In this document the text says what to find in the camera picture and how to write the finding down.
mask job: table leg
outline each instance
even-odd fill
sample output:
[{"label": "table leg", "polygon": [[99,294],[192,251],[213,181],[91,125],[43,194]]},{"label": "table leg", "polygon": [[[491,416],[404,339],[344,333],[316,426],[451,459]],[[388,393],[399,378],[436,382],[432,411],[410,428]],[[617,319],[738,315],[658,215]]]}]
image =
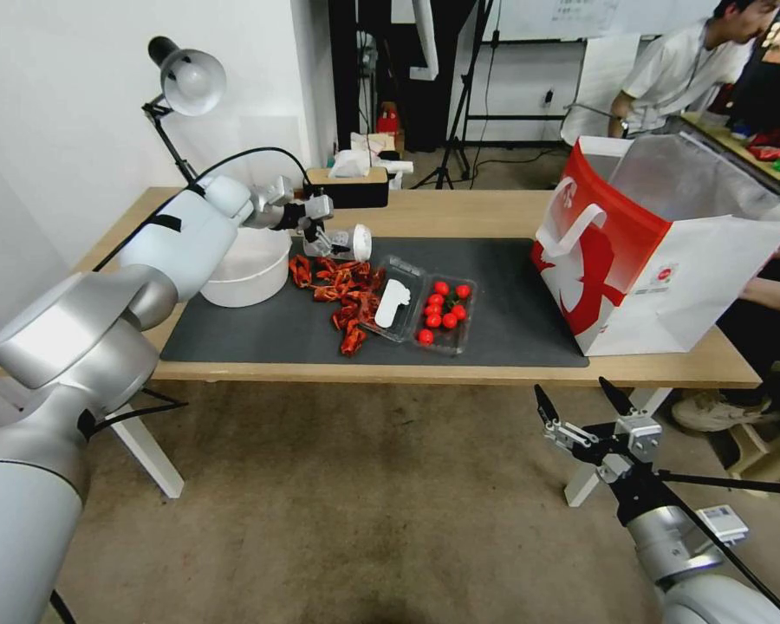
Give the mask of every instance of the table leg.
[{"label": "table leg", "polygon": [[630,401],[640,412],[653,414],[672,391],[672,388],[638,388],[630,393]]},{"label": "table leg", "polygon": [[[131,409],[129,405],[124,405],[107,417],[112,418]],[[179,498],[182,495],[185,481],[140,418],[122,420],[113,425],[112,429],[168,498]]]},{"label": "table leg", "polygon": [[578,472],[569,481],[569,484],[563,489],[563,495],[569,507],[580,507],[581,504],[592,493],[592,490],[601,480],[595,472],[595,466],[591,464],[581,464]]}]

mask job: man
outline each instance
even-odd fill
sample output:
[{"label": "man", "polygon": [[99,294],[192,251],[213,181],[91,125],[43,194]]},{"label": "man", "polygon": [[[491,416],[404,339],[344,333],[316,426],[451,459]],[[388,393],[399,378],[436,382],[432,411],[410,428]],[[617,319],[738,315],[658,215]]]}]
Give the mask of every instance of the man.
[{"label": "man", "polygon": [[763,384],[757,390],[696,393],[673,406],[673,417],[688,429],[706,432],[780,417],[780,251],[718,325]]},{"label": "man", "polygon": [[613,101],[617,119],[609,136],[661,128],[717,84],[739,79],[751,57],[751,41],[762,35],[780,0],[722,0],[713,18],[676,30],[651,43],[636,61]]}]

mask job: clear plastic tray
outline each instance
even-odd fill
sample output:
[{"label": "clear plastic tray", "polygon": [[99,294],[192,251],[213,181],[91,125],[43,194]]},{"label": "clear plastic tray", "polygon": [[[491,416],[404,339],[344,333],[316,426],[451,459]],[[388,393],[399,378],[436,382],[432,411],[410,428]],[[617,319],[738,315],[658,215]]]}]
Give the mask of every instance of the clear plastic tray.
[{"label": "clear plastic tray", "polygon": [[[387,282],[395,279],[410,290],[410,304],[397,308],[393,325],[389,328],[380,328],[374,322],[363,317],[361,325],[393,342],[411,341],[420,348],[445,355],[459,355],[465,351],[473,318],[474,303],[477,299],[478,288],[475,282],[461,277],[429,274],[420,267],[413,266],[396,256],[385,257],[379,264],[379,269],[384,269],[386,275],[376,294],[381,297]],[[433,294],[433,285],[436,282],[446,282],[451,289],[451,294],[460,284],[471,288],[471,295],[463,301],[467,317],[454,329],[428,328],[433,332],[433,344],[423,345],[419,342],[418,335],[422,329],[426,328],[425,308],[428,297]]]}]

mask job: tissue box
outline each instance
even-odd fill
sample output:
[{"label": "tissue box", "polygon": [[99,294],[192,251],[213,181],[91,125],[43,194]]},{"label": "tissue box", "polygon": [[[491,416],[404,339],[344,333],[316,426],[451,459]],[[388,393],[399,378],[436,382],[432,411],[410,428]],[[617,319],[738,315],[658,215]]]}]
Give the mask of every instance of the tissue box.
[{"label": "tissue box", "polygon": [[387,205],[389,177],[384,167],[372,167],[364,178],[330,178],[329,169],[309,169],[312,188],[329,195],[335,208],[379,208]]}]

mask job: bag handle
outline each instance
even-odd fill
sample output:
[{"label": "bag handle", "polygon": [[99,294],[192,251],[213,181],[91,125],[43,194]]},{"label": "bag handle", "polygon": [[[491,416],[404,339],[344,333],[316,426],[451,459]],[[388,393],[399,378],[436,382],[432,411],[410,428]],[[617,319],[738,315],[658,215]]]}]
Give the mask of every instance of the bag handle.
[{"label": "bag handle", "polygon": [[590,204],[584,209],[584,211],[578,215],[575,222],[569,227],[560,240],[557,239],[553,233],[556,231],[555,218],[553,215],[553,206],[560,198],[560,196],[575,183],[572,178],[564,178],[552,193],[552,199],[549,202],[549,209],[546,211],[546,218],[543,220],[543,225],[535,235],[535,239],[543,246],[543,250],[547,257],[559,257],[566,256],[575,247],[575,243],[583,236],[583,232],[589,227],[590,224],[595,223],[598,227],[602,227],[604,222],[607,221],[607,213],[598,205]]}]

